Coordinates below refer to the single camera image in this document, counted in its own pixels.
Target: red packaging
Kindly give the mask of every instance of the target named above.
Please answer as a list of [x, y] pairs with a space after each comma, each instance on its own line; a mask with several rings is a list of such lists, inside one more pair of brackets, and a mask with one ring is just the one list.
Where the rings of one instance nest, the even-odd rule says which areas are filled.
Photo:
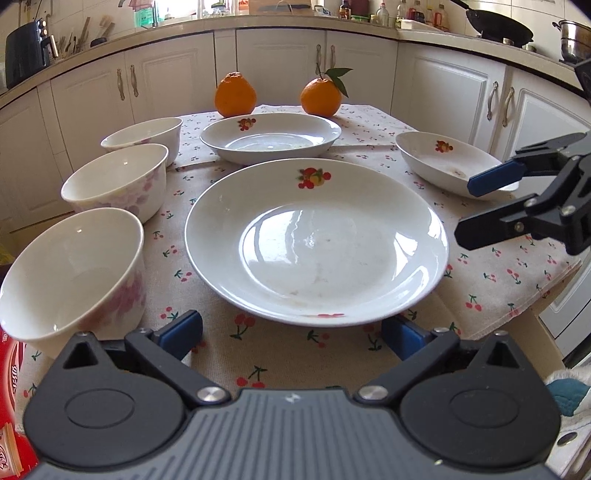
[[1, 328], [0, 336], [0, 479], [12, 480], [25, 476], [38, 460], [27, 438], [15, 431], [14, 423], [18, 373], [25, 344], [13, 340]]

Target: white plate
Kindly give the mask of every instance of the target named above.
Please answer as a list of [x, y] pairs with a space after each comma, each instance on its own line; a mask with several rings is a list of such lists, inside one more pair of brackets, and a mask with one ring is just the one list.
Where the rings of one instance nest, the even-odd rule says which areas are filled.
[[488, 153], [454, 138], [426, 132], [404, 132], [396, 136], [402, 157], [420, 177], [462, 197], [475, 200], [508, 200], [519, 187], [512, 183], [482, 197], [468, 191], [468, 180], [501, 164]]
[[297, 158], [209, 187], [185, 225], [191, 263], [255, 315], [347, 326], [402, 312], [441, 280], [441, 220], [416, 193], [369, 168]]
[[340, 137], [331, 120], [305, 113], [255, 113], [225, 118], [199, 137], [224, 160], [254, 165], [279, 158], [317, 157]]

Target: green leaf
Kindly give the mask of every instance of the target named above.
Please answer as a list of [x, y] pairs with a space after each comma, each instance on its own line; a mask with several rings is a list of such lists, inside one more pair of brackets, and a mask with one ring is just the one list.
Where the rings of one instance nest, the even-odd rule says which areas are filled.
[[328, 69], [326, 70], [325, 74], [328, 75], [330, 78], [332, 77], [342, 77], [345, 73], [350, 72], [353, 69]]
[[347, 89], [345, 88], [345, 84], [341, 81], [340, 78], [338, 77], [330, 77], [330, 80], [333, 81], [333, 83], [335, 84], [335, 86], [340, 90], [340, 92], [345, 95], [347, 98], [349, 98], [349, 95], [347, 95]]

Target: table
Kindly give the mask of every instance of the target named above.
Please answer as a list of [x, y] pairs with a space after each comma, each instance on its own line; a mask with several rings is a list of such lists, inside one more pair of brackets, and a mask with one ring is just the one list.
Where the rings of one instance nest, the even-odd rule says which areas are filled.
[[[301, 112], [295, 106], [260, 106], [258, 112]], [[204, 337], [184, 360], [235, 392], [239, 387], [326, 388], [354, 391], [399, 360], [381, 340], [379, 322], [340, 329], [299, 327], [255, 318], [222, 300], [196, 275], [183, 244], [184, 222], [198, 196], [240, 166], [221, 161], [199, 141], [217, 113], [183, 117], [181, 147], [168, 170], [167, 197], [145, 224], [148, 301], [142, 326], [157, 329], [188, 309], [203, 316]], [[460, 217], [487, 204], [443, 192], [407, 167], [394, 138], [408, 125], [370, 106], [343, 105], [335, 121], [342, 136], [324, 157], [374, 168], [417, 191], [444, 222], [450, 261], [436, 290], [404, 315], [431, 329], [445, 326], [478, 339], [548, 294], [579, 260], [563, 246], [523, 236], [467, 252], [455, 243]], [[17, 429], [51, 360], [33, 348], [24, 354], [16, 392]]]

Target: teal fabric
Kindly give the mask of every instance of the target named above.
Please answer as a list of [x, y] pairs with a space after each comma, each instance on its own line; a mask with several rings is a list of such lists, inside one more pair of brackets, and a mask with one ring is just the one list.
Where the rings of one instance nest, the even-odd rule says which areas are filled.
[[574, 416], [575, 410], [587, 395], [589, 388], [589, 385], [574, 378], [561, 378], [548, 385], [548, 390], [556, 400], [560, 413], [564, 417]]

